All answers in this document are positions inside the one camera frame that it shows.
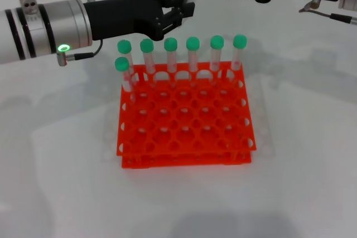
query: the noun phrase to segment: white table surface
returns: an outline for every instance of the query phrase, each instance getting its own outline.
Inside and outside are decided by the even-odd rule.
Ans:
[[[116,43],[131,40],[141,63],[143,35],[106,40],[96,58],[65,68],[53,55],[0,66],[0,237],[354,237],[357,28],[298,14],[305,3],[199,0],[168,35],[180,61],[189,36],[202,60],[212,35],[226,37],[226,60],[233,36],[249,37],[251,165],[121,169]]]

